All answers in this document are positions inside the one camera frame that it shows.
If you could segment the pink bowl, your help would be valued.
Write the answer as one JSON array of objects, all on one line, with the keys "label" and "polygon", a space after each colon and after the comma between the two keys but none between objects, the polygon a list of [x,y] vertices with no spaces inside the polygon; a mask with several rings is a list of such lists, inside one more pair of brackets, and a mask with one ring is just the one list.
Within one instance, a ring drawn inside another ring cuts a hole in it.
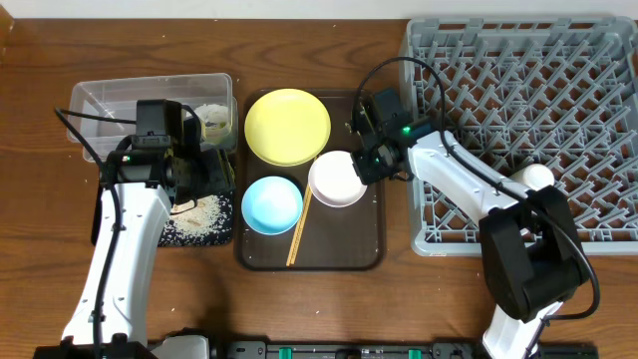
[{"label": "pink bowl", "polygon": [[319,201],[337,208],[354,204],[367,190],[355,172],[351,154],[345,151],[321,155],[310,168],[308,184]]}]

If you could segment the white tissue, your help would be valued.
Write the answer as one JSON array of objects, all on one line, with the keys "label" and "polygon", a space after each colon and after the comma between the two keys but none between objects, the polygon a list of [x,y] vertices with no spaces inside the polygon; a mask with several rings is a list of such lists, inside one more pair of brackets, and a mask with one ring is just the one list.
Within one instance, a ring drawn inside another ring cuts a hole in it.
[{"label": "white tissue", "polygon": [[219,104],[202,105],[195,110],[201,121],[202,138],[209,143],[219,143],[230,133],[230,112]]}]

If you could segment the light blue bowl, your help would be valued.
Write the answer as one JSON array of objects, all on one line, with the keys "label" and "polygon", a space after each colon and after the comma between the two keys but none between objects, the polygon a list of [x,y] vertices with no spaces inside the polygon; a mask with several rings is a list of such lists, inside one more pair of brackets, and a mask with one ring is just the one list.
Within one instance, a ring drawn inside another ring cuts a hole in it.
[{"label": "light blue bowl", "polygon": [[298,186],[283,177],[265,177],[252,183],[241,201],[244,222],[264,235],[282,234],[300,219],[303,198]]}]

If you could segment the yellow plate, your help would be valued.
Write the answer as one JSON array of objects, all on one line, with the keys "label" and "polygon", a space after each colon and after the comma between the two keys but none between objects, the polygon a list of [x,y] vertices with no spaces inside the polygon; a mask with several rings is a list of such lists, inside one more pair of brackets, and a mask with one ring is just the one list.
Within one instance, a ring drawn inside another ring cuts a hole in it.
[{"label": "yellow plate", "polygon": [[279,89],[261,96],[244,123],[249,148],[264,162],[294,167],[313,160],[327,145],[331,119],[325,105],[299,89]]}]

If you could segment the white green cup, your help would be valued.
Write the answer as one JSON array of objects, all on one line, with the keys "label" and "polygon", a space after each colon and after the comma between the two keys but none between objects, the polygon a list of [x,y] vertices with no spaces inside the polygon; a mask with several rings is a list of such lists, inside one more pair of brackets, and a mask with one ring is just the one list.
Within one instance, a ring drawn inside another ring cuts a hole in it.
[{"label": "white green cup", "polygon": [[509,178],[533,190],[540,190],[546,186],[554,186],[555,182],[552,171],[541,164],[531,164],[511,175]]}]

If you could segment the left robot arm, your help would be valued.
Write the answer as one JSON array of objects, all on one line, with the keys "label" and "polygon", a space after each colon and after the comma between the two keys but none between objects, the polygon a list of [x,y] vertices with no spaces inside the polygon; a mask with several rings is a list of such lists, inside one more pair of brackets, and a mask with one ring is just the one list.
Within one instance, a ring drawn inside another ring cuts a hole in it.
[{"label": "left robot arm", "polygon": [[60,343],[37,347],[34,358],[212,357],[212,340],[192,329],[150,344],[147,308],[160,236],[173,207],[234,190],[227,155],[201,148],[202,120],[176,101],[139,100],[134,133],[105,159],[71,124],[74,112],[55,114],[98,166],[100,197],[80,301]]}]

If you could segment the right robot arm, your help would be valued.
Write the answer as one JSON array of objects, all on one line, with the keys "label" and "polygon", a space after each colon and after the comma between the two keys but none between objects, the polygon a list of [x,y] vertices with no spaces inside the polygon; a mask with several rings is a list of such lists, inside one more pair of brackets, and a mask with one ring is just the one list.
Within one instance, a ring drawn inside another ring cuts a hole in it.
[{"label": "right robot arm", "polygon": [[539,336],[586,281],[595,282],[566,196],[554,185],[533,189],[470,154],[444,124],[415,120],[386,89],[354,100],[352,153],[360,181],[405,173],[435,187],[478,226],[484,278],[496,308],[482,339],[491,358],[532,358]]}]

